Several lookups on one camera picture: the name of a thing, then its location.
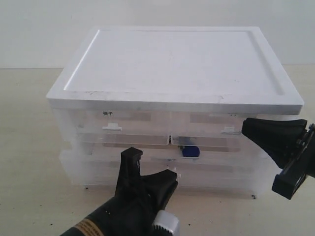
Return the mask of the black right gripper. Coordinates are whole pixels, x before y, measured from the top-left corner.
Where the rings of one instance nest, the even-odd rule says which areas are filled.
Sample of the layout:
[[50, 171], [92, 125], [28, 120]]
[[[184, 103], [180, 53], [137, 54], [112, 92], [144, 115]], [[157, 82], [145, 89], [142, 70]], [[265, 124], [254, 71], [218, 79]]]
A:
[[[315, 177], [315, 124], [307, 121], [247, 118], [242, 134], [261, 147], [282, 169], [272, 191], [291, 200], [308, 176]], [[292, 158], [297, 151], [297, 158]]]

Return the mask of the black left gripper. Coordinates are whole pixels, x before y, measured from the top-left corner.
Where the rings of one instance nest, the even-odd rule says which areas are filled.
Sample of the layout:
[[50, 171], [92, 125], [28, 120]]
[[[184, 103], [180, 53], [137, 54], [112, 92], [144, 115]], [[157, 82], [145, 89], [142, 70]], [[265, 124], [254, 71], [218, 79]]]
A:
[[[141, 176], [140, 159], [143, 151], [130, 147], [121, 152], [115, 197], [108, 200], [62, 236], [179, 236], [179, 219], [165, 211], [175, 192], [177, 173], [169, 169]], [[148, 202], [141, 198], [128, 201], [123, 193], [138, 194], [143, 183]]]

